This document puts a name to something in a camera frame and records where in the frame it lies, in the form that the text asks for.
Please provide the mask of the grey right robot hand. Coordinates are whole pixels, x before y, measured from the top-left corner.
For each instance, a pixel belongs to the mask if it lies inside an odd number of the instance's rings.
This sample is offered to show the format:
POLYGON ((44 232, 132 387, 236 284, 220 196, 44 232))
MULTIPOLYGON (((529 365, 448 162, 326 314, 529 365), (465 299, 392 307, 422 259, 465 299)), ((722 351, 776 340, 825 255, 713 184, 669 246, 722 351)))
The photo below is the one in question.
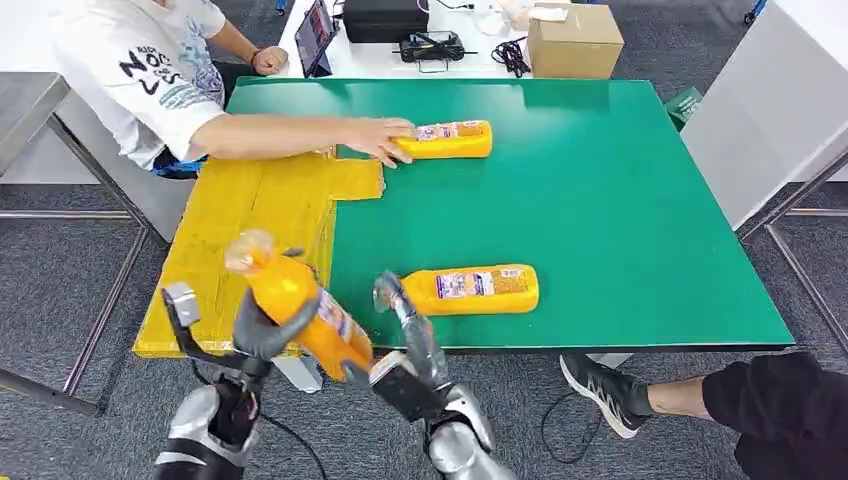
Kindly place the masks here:
POLYGON ((343 379, 379 392, 419 394, 442 401, 450 389, 446 357, 436 341, 430 320, 420 313, 400 278, 392 272, 380 274, 374 282, 377 309, 396 315, 405 341, 403 352, 394 351, 381 365, 366 370, 345 360, 343 379))

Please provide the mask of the person's right hand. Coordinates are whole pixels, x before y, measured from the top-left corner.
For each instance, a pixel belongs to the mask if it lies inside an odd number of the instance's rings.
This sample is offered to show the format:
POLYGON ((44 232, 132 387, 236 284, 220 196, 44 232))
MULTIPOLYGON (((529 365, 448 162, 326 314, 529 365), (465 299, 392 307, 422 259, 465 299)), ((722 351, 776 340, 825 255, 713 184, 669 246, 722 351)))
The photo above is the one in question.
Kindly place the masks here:
POLYGON ((396 169, 398 162, 409 164, 412 157, 394 140, 412 138, 414 129, 413 123, 401 118, 345 118, 338 143, 396 169))

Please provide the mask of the person's left hand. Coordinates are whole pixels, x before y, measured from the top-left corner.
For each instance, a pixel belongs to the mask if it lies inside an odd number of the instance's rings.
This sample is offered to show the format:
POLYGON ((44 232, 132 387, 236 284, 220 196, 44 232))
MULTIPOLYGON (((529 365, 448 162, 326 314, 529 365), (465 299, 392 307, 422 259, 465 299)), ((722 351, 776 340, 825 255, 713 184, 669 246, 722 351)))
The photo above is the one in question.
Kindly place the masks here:
POLYGON ((279 46, 269 46, 256 50, 251 58, 251 66, 260 76, 280 74, 288 65, 288 53, 279 46))

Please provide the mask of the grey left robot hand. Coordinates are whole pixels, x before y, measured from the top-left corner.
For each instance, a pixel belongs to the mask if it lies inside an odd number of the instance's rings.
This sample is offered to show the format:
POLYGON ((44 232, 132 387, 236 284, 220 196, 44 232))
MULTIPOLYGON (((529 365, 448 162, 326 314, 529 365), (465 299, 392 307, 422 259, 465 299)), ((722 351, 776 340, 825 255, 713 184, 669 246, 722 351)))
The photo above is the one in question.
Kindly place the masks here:
POLYGON ((299 247, 234 245, 227 250, 226 268, 248 283, 233 332, 239 350, 270 361, 314 322, 318 284, 303 255, 299 247))

